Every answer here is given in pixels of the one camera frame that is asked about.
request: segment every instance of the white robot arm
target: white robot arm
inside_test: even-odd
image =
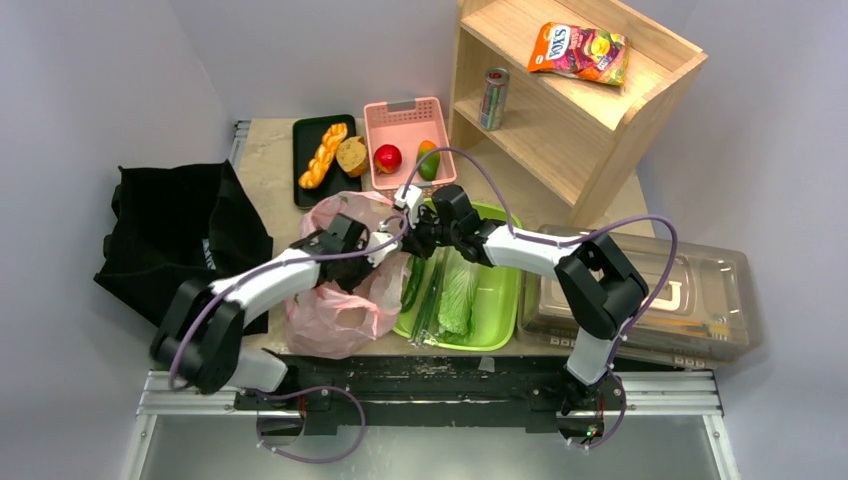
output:
[[[396,198],[395,208],[405,216],[408,229],[394,240],[385,225],[369,234],[364,225],[340,214],[327,230],[295,242],[251,271],[210,285],[186,282],[151,355],[163,364],[178,364],[179,375],[203,393],[227,384],[274,391],[285,377],[285,363],[268,352],[240,348],[242,330],[258,315],[326,282],[351,291],[392,252],[427,258],[437,247],[453,247],[471,262],[513,267],[560,282],[580,325],[567,362],[574,383],[572,401],[594,393],[608,370],[622,325],[648,295],[645,281],[615,242],[607,235],[576,243],[576,238],[510,230],[504,222],[481,219],[457,185],[434,192],[435,211],[422,204],[422,197],[413,186]],[[601,280],[593,271],[602,272]],[[204,305],[208,316],[195,316]],[[202,334],[197,328],[201,323]],[[188,332],[194,338],[186,338]]]

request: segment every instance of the black bag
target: black bag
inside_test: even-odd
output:
[[[94,281],[154,325],[184,281],[212,282],[271,259],[273,240],[229,161],[119,170],[118,223]],[[266,313],[245,334],[267,331]]]

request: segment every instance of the soda can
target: soda can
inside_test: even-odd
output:
[[[484,130],[497,130],[503,119],[506,91],[509,88],[509,72],[495,67],[486,70],[486,84],[480,101],[480,126]]]

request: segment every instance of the red apple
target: red apple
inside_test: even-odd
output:
[[[383,173],[397,172],[402,162],[400,149],[394,145],[387,143],[374,152],[374,166]]]

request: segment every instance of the gray wall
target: gray wall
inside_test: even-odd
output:
[[[0,2],[0,465],[114,479],[152,329],[91,280],[118,165],[220,161],[229,120],[164,0]]]
[[[743,477],[845,478],[848,2],[767,5],[697,3],[680,33],[710,59],[640,177],[685,239],[751,262],[765,342],[719,371]]]
[[[171,0],[236,118],[450,94],[456,0]]]

